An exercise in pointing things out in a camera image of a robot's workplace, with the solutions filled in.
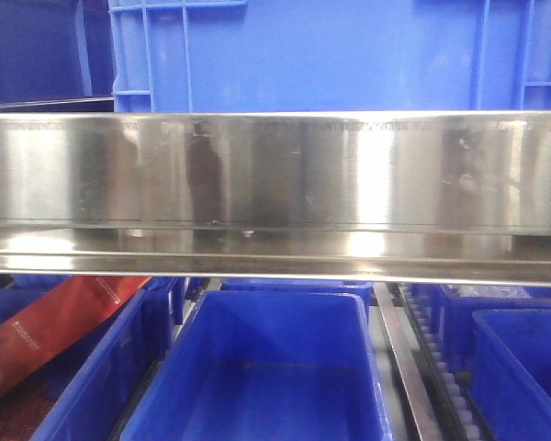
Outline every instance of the plastic crate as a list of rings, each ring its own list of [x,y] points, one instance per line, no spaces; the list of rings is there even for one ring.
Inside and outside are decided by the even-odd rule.
[[[331,292],[355,294],[365,306],[369,318],[369,305],[374,294],[372,282],[345,280],[314,280],[303,278],[223,278],[220,289],[227,291],[274,291],[274,292]]]
[[[551,109],[551,0],[109,0],[119,111]]]
[[[31,441],[106,440],[152,361],[163,357],[174,280],[140,290],[125,307],[33,374],[57,400]],[[0,289],[0,323],[46,289]]]
[[[122,441],[392,439],[353,294],[204,294]]]
[[[106,0],[0,0],[0,104],[112,91]]]
[[[470,395],[498,441],[551,441],[551,310],[482,311]]]
[[[55,288],[69,276],[51,274],[12,274],[13,283],[9,288]]]
[[[438,341],[441,353],[453,371],[473,367],[474,322],[472,313],[480,310],[544,308],[551,309],[551,288],[525,288],[531,299],[459,297],[454,289],[441,286],[434,303],[438,311]]]

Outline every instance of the blue bin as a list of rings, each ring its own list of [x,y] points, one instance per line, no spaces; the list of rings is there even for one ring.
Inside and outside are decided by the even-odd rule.
[[[551,310],[475,312],[470,395],[498,441],[551,441]]]
[[[109,96],[106,0],[0,0],[0,104]]]
[[[551,0],[109,0],[118,111],[551,109]]]
[[[119,313],[32,375],[57,401],[31,441],[107,439],[145,370],[165,353],[172,283],[140,290]],[[0,289],[0,323],[45,292]]]
[[[68,279],[69,276],[52,274],[12,274],[10,288],[44,288],[51,289]]]
[[[314,280],[304,278],[223,278],[220,289],[227,291],[273,291],[273,292],[331,292],[355,294],[365,306],[369,318],[369,305],[374,294],[372,282],[344,280]]]
[[[454,289],[441,286],[434,312],[439,320],[438,340],[451,370],[473,367],[474,332],[472,313],[480,310],[551,309],[551,288],[525,288],[530,299],[459,297]]]
[[[391,440],[360,303],[204,294],[121,440]]]

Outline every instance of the red package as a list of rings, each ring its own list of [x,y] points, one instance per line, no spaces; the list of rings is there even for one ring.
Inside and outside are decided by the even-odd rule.
[[[149,277],[70,277],[0,325],[0,397],[95,329]]]

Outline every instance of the stainless steel bar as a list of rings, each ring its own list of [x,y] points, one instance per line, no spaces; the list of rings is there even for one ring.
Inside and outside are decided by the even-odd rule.
[[[422,382],[421,373],[412,355],[402,324],[392,304],[388,287],[385,283],[376,283],[374,290],[392,348],[392,355],[398,368],[401,385],[408,399],[410,413],[419,438],[421,441],[441,441],[444,439],[443,433],[437,423],[433,406]]]
[[[551,112],[0,115],[0,271],[551,284]]]

